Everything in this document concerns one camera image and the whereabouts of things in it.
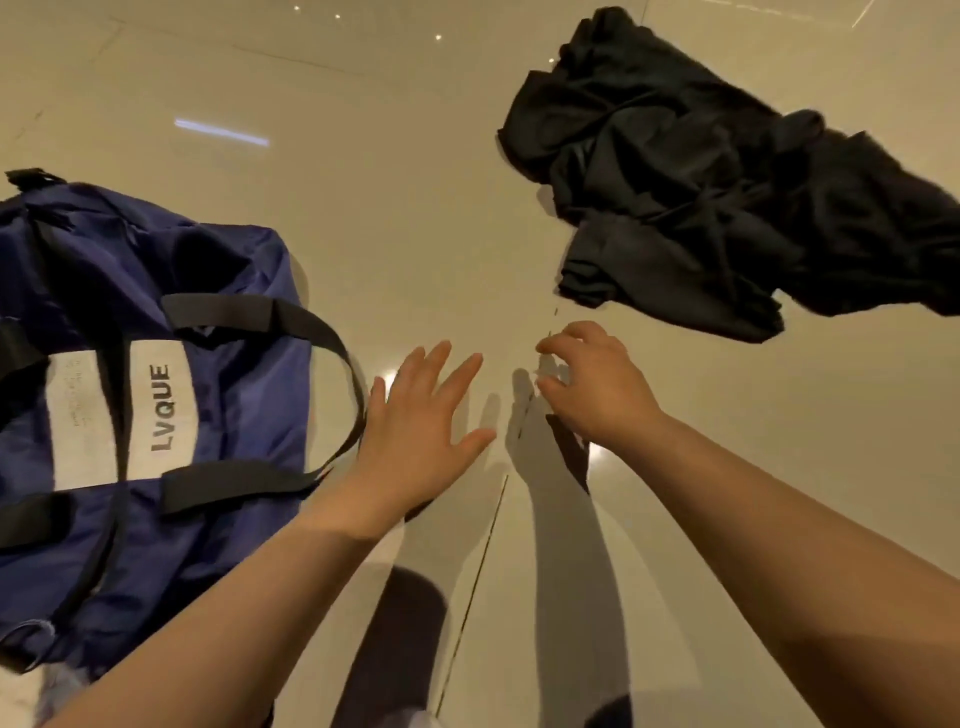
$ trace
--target white label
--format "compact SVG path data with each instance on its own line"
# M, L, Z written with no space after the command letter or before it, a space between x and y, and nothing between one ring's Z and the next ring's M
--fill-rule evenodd
M190 465L199 419L183 343L132 341L130 393L133 419L127 479L160 477Z
M116 439L97 352L56 353L47 368L54 490L117 481Z

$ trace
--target wrist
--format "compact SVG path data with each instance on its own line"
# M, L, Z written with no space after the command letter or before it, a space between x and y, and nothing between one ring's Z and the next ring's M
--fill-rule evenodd
M297 519L313 529L358 539L382 539L407 510L376 486L361 473L348 473L306 501Z
M644 412L624 422L612 437L610 450L622 460L642 455L649 447L657 447L668 435L672 424L677 422L661 409Z

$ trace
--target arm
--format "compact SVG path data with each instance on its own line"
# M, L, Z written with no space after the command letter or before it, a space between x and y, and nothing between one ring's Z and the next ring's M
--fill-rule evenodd
M556 414L654 491L830 728L960 725L960 582L660 411L626 348L571 324Z
M390 399L374 381L356 464L50 728L256 728L334 599L404 514L438 496L494 437L450 444L450 421L480 369L475 354L439 387L448 342L412 352Z

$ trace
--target floor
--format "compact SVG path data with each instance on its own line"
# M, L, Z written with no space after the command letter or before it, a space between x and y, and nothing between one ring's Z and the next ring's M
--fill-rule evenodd
M955 0L752 2L626 7L770 104L868 129L960 194ZM442 337L487 357L460 426L504 437L350 582L279 728L366 727L418 703L449 728L623 725L627 695L651 728L817 725L642 483L600 452L590 498L561 466L529 373L534 343L578 318L628 344L672 414L960 574L956 322L915 306L828 320L784 301L786 333L753 347L553 294L571 230L494 132L527 70L593 9L2 2L3 169L276 228L367 378ZM315 369L321 462L350 403L336 362ZM0 676L5 727L29 724L35 691Z

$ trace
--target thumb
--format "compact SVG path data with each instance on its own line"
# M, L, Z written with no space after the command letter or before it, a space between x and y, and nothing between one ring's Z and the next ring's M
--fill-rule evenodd
M496 430L489 427L475 429L464 435L464 439L453 448L457 463L457 477L463 475L467 468L473 465L473 462L483 454L483 451L495 439Z
M537 377L537 388L554 413L562 416L566 398L569 395L566 385L555 376L543 375Z

